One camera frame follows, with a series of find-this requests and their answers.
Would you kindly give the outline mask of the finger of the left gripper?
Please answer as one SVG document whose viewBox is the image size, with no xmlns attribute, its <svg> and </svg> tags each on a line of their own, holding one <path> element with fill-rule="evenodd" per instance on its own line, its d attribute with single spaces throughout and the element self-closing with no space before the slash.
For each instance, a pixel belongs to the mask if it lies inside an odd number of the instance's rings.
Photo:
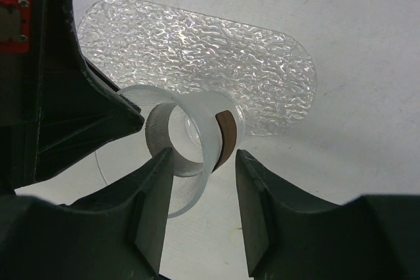
<svg viewBox="0 0 420 280">
<path fill-rule="evenodd" d="M 46 0 L 44 21 L 36 182 L 55 177 L 144 123 L 140 109 L 81 52 L 73 0 Z"/>
</svg>

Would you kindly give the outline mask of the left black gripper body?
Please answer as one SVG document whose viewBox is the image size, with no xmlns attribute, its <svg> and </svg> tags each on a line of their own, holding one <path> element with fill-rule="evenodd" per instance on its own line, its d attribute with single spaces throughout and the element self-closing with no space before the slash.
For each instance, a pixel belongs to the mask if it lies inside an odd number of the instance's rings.
<svg viewBox="0 0 420 280">
<path fill-rule="evenodd" d="M 1 0 L 1 194 L 35 182 L 43 0 Z"/>
</svg>

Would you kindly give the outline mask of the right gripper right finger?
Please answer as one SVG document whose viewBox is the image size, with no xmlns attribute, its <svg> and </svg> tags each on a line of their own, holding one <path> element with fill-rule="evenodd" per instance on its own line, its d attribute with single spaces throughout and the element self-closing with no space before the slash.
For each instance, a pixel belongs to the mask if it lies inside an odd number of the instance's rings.
<svg viewBox="0 0 420 280">
<path fill-rule="evenodd" d="M 418 279 L 419 197 L 363 195 L 336 205 L 236 153 L 253 279 Z"/>
</svg>

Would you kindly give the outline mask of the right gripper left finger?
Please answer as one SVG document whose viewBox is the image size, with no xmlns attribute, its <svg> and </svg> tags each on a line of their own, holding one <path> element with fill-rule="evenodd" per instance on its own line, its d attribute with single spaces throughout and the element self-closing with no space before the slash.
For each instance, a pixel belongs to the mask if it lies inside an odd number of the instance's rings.
<svg viewBox="0 0 420 280">
<path fill-rule="evenodd" d="M 166 148 L 77 200 L 1 198 L 2 279 L 157 279 L 173 185 Z"/>
</svg>

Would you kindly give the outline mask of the clear textured oval tray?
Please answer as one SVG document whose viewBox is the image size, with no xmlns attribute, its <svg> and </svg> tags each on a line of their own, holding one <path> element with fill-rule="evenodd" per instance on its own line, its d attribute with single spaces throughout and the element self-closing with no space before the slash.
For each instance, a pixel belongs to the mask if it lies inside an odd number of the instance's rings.
<svg viewBox="0 0 420 280">
<path fill-rule="evenodd" d="M 83 54 L 119 87 L 228 93 L 253 136 L 296 125 L 316 97 L 310 55 L 280 31 L 143 0 L 100 0 L 77 35 Z"/>
</svg>

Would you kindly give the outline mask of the clear cup brown base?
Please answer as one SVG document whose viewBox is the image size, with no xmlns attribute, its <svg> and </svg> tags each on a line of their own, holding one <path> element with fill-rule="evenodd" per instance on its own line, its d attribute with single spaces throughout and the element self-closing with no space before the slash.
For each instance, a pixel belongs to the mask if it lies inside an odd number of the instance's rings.
<svg viewBox="0 0 420 280">
<path fill-rule="evenodd" d="M 169 218 L 189 211 L 203 195 L 209 177 L 229 160 L 245 132 L 240 105 L 226 92 L 178 93 L 133 85 L 119 94 L 140 108 L 140 143 L 151 156 L 173 150 Z"/>
</svg>

